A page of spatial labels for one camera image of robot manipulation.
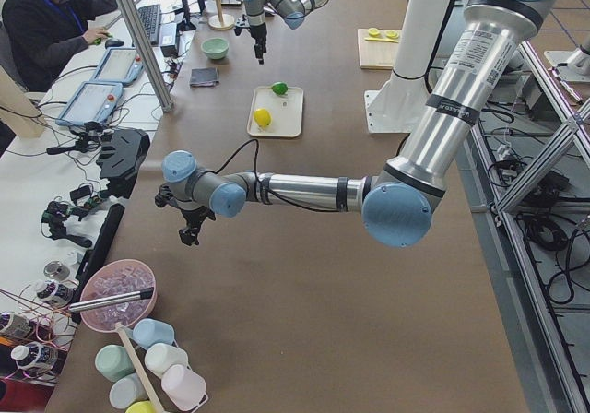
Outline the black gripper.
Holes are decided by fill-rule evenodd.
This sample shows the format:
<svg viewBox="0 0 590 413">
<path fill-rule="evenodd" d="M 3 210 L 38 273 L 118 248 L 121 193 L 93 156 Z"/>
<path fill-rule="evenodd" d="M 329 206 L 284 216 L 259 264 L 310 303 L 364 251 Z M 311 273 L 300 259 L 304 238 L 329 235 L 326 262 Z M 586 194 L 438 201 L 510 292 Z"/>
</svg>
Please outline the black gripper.
<svg viewBox="0 0 590 413">
<path fill-rule="evenodd" d="M 267 28 L 266 24 L 263 23 L 262 25 L 254 25 L 250 24 L 250 21 L 246 14 L 242 14 L 235 23 L 234 26 L 234 34 L 236 36 L 240 36 L 244 30 L 248 30 L 251 37 L 255 41 L 254 45 L 254 55 L 256 60 L 260 65 L 265 63 L 265 53 L 266 53 L 266 37 L 267 37 Z"/>
<path fill-rule="evenodd" d="M 182 209 L 181 214 L 186 221 L 186 227 L 179 230 L 181 242 L 188 246 L 198 246 L 200 244 L 198 235 L 202 224 L 207 219 L 215 221 L 215 213 L 206 206 L 199 206 L 195 209 Z"/>
</svg>

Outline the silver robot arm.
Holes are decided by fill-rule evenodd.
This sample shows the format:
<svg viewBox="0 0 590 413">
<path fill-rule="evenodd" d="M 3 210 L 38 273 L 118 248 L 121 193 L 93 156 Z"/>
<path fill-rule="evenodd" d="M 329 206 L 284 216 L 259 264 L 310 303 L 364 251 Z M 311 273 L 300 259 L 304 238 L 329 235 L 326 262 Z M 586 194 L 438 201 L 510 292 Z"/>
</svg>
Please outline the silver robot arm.
<svg viewBox="0 0 590 413">
<path fill-rule="evenodd" d="M 446 191 L 459 146 L 478 122 L 490 93 L 516 48 L 536 36 L 555 0 L 468 0 L 466 27 L 427 98 L 415 129 L 377 176 L 359 180 L 208 170 L 184 150 L 162 162 L 164 183 L 155 201 L 186 220 L 185 244 L 197 243 L 201 225 L 232 218 L 248 202 L 283 202 L 315 212 L 361 214 L 365 229 L 385 245 L 407 247 L 429 230 Z"/>
</svg>

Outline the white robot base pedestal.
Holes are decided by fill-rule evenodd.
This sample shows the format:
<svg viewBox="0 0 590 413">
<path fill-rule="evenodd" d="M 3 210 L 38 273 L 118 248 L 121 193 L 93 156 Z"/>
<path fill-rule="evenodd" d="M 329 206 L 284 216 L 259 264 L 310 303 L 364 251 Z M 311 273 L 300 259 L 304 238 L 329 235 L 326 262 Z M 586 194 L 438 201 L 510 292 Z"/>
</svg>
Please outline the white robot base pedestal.
<svg viewBox="0 0 590 413">
<path fill-rule="evenodd" d="M 371 133 L 409 133 L 420 121 L 429 97 L 431 60 L 454 4 L 455 0 L 408 1 L 391 76 L 380 89 L 365 92 Z"/>
</svg>

